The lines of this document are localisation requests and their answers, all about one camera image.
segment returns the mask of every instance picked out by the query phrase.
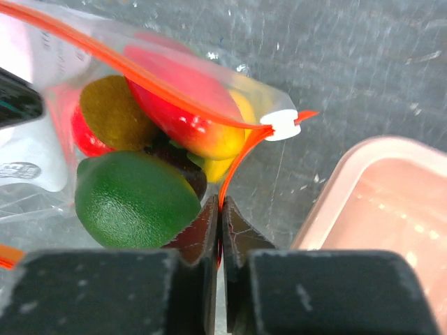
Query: pink tray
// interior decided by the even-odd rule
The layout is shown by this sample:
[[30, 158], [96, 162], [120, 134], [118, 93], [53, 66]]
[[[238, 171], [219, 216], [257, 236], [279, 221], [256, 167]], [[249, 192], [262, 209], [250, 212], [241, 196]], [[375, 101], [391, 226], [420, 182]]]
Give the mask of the pink tray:
[[447, 155], [399, 137], [344, 155], [295, 249], [386, 249], [415, 269], [447, 334]]

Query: gray countertop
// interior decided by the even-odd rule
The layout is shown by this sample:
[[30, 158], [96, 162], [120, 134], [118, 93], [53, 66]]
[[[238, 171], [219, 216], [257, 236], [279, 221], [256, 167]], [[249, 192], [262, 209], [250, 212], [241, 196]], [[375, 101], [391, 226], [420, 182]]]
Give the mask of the gray countertop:
[[[299, 136], [260, 144], [230, 186], [246, 219], [279, 247], [290, 245], [356, 143], [393, 134], [447, 151], [446, 0], [51, 2], [225, 50], [298, 109], [321, 111]], [[96, 245], [75, 219], [4, 224], [0, 243], [27, 251]]]

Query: ziplock bag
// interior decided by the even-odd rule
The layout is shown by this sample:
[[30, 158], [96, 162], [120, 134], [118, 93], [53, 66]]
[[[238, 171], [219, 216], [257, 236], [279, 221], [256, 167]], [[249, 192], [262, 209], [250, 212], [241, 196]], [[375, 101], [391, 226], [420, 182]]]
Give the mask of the ziplock bag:
[[[64, 163], [58, 173], [65, 182], [46, 186], [58, 209], [73, 201], [78, 158], [71, 118], [82, 90], [106, 76], [123, 75], [149, 118], [192, 154], [228, 162], [221, 202], [236, 167], [259, 142], [297, 135], [300, 122], [316, 114], [298, 113], [284, 92], [151, 31], [35, 1], [1, 0], [0, 9], [2, 38], [10, 46], [0, 66], [43, 97], [46, 123], [36, 128], [54, 134], [45, 144], [55, 153], [49, 159]], [[249, 108], [241, 108], [241, 99]]]

